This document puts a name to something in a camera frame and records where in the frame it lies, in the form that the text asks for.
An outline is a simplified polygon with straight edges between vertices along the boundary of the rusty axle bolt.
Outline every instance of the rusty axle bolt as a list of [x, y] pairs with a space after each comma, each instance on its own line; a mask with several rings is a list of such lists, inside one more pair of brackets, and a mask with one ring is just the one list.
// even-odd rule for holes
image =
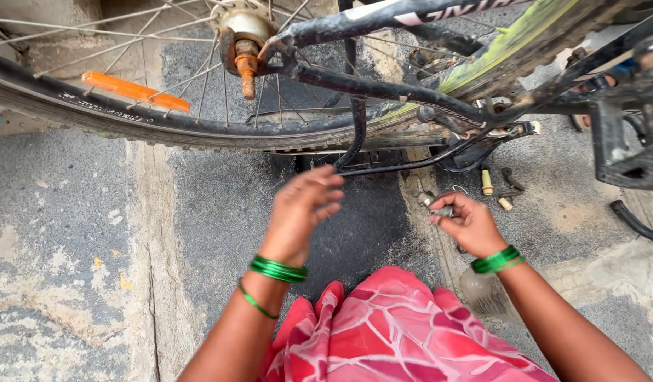
[[241, 76], [241, 94], [246, 100], [256, 98], [256, 74], [258, 73], [258, 44], [248, 39], [240, 39], [235, 44], [237, 58], [235, 65]]

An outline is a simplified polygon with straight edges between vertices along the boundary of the hand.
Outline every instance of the hand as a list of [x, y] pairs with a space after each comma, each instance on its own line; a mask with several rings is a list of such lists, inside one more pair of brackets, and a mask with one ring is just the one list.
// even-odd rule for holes
[[344, 183], [344, 178], [328, 165], [288, 181], [275, 195], [260, 256], [297, 268], [303, 266], [312, 230], [340, 210], [336, 202], [343, 197], [343, 191], [334, 188]]
[[485, 258], [508, 248], [508, 244], [496, 228], [489, 207], [465, 194], [452, 192], [441, 195], [429, 208], [440, 209], [448, 204], [453, 204], [455, 218], [431, 215], [428, 219], [456, 239], [467, 252]]

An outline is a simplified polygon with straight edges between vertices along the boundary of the orange reflector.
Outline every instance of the orange reflector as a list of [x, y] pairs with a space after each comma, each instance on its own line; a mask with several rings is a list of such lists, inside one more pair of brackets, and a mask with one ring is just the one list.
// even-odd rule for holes
[[85, 83], [100, 89], [104, 89], [106, 91], [115, 92], [124, 97], [153, 103], [154, 105], [158, 105], [166, 109], [183, 111], [185, 113], [190, 112], [190, 103], [186, 100], [182, 100], [165, 93], [150, 98], [151, 96], [158, 93], [158, 91], [143, 85], [138, 85], [137, 83], [120, 80], [110, 75], [97, 73], [96, 71], [87, 71], [83, 74], [82, 79]]

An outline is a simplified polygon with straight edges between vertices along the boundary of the green bangle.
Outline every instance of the green bangle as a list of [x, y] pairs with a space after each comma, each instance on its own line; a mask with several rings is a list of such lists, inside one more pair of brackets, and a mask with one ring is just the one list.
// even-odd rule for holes
[[509, 245], [508, 248], [489, 257], [474, 260], [470, 263], [470, 266], [475, 273], [485, 274], [503, 271], [523, 261], [525, 259], [520, 256], [520, 252], [512, 245]]
[[268, 312], [268, 311], [266, 311], [265, 309], [263, 309], [263, 307], [261, 307], [261, 306], [258, 304], [258, 302], [255, 301], [255, 300], [253, 299], [253, 297], [251, 297], [248, 293], [246, 293], [246, 290], [244, 290], [244, 287], [241, 286], [241, 278], [240, 278], [240, 277], [239, 277], [239, 281], [237, 282], [237, 286], [239, 287], [239, 290], [240, 290], [241, 293], [244, 295], [244, 297], [246, 297], [246, 301], [250, 302], [251, 305], [253, 305], [254, 307], [256, 307], [256, 309], [258, 309], [262, 314], [264, 314], [265, 316], [267, 316], [267, 317], [270, 318], [270, 319], [277, 319], [277, 318], [280, 317], [280, 315], [272, 316], [272, 315], [270, 314], [270, 312]]
[[280, 262], [268, 260], [256, 255], [249, 265], [251, 271], [271, 277], [280, 282], [303, 283], [307, 279], [307, 268], [296, 268], [281, 264]]

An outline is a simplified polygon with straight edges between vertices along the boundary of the pink saree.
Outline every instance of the pink saree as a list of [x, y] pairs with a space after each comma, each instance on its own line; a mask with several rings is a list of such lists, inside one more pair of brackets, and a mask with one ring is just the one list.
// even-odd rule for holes
[[490, 334], [456, 296], [386, 266], [345, 298], [299, 297], [267, 353], [265, 381], [555, 381]]

